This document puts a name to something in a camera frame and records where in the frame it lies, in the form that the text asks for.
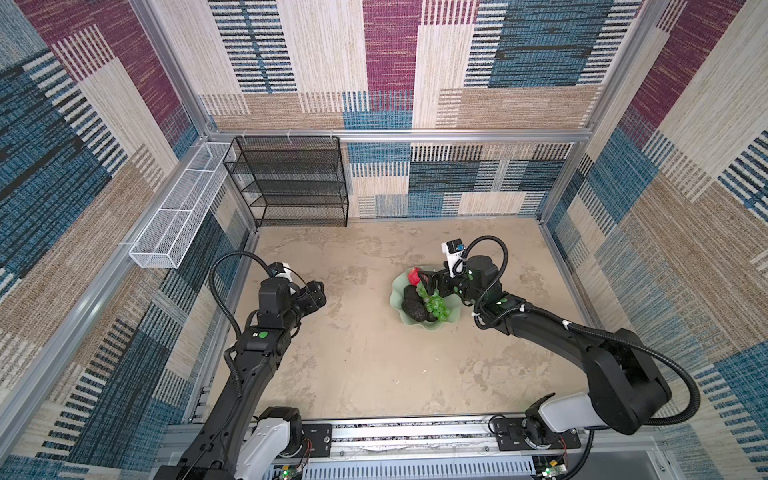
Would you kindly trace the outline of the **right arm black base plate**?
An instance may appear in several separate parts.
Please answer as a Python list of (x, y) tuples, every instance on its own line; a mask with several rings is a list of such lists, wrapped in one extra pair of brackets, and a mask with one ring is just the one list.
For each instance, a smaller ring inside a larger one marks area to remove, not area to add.
[(582, 446), (576, 433), (556, 433), (543, 422), (527, 417), (494, 415), (488, 427), (500, 451), (578, 450)]

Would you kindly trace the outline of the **light green scalloped fruit bowl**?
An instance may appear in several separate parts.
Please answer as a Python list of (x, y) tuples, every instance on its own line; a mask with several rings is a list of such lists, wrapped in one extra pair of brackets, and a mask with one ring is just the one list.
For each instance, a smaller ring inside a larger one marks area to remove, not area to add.
[(448, 306), (448, 308), (451, 310), (451, 314), (448, 317), (447, 321), (444, 322), (423, 322), (423, 323), (416, 323), (413, 322), (410, 318), (408, 318), (405, 313), (401, 309), (401, 303), (403, 302), (403, 289), (407, 285), (411, 285), (408, 281), (407, 275), (408, 272), (414, 267), (411, 267), (407, 269), (405, 272), (400, 274), (398, 277), (395, 278), (395, 280), (392, 283), (392, 292), (390, 295), (390, 306), (395, 309), (399, 316), (401, 321), (408, 326), (419, 326), (427, 331), (435, 331), (439, 329), (443, 325), (447, 324), (453, 324), (457, 323), (461, 316), (462, 308), (464, 307), (460, 297), (456, 294), (450, 295), (446, 298), (443, 298), (445, 301), (445, 304)]

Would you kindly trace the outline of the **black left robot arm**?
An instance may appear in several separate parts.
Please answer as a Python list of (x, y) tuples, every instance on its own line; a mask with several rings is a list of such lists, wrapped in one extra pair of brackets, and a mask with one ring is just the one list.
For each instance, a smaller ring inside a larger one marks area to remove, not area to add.
[(301, 416), (297, 409), (268, 410), (251, 426), (254, 410), (278, 370), (302, 320), (327, 303), (324, 284), (306, 282), (302, 287), (287, 275), (280, 262), (266, 264), (247, 251), (233, 251), (212, 264), (213, 281), (224, 261), (246, 257), (266, 272), (259, 290), (259, 308), (240, 327), (211, 289), (217, 306), (235, 333), (235, 343), (225, 350), (229, 378), (197, 436), (174, 465), (163, 465), (157, 479), (260, 479), (281, 455), (294, 455), (302, 447)]

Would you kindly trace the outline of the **green fake grape bunch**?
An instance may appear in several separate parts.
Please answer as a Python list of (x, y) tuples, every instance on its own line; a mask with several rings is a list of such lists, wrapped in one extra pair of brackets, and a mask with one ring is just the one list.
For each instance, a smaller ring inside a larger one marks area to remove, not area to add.
[(437, 293), (430, 295), (422, 283), (416, 286), (416, 291), (426, 310), (427, 322), (434, 323), (448, 320), (451, 310), (445, 304), (442, 297)]

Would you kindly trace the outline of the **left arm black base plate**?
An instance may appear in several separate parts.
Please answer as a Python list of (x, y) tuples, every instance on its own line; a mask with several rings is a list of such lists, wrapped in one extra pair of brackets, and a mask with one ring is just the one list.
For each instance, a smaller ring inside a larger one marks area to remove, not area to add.
[(299, 459), (329, 458), (333, 440), (333, 426), (330, 423), (309, 423), (302, 425), (301, 450)]

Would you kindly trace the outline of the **dark fake avocado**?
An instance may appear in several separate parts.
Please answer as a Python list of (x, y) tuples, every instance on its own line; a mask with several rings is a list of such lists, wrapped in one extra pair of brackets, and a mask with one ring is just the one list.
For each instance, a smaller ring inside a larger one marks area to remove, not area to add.
[(405, 300), (408, 300), (408, 301), (410, 301), (410, 300), (420, 301), (421, 300), (421, 296), (418, 293), (417, 287), (414, 286), (414, 285), (407, 285), (403, 289), (403, 298)]
[(432, 319), (431, 314), (420, 299), (404, 299), (401, 303), (401, 309), (408, 318), (416, 323), (423, 323)]

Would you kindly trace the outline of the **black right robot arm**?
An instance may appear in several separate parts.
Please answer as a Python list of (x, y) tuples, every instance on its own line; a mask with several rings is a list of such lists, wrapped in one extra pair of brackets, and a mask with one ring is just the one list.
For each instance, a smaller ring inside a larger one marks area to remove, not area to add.
[(693, 376), (633, 332), (584, 326), (505, 291), (501, 278), (510, 255), (498, 237), (480, 236), (469, 245), (451, 240), (441, 249), (443, 268), (419, 275), (428, 294), (458, 296), (477, 328), (530, 341), (586, 376), (586, 391), (550, 394), (526, 410), (521, 425), (533, 447), (543, 449), (573, 429), (632, 435), (643, 426), (684, 423), (699, 411)]

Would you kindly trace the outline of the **red fake apple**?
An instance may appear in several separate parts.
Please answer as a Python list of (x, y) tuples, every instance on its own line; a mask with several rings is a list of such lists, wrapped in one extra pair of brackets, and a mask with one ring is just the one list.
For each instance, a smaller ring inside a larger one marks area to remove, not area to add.
[(413, 286), (418, 286), (421, 283), (420, 274), (421, 268), (420, 267), (414, 267), (412, 268), (407, 275), (408, 281)]

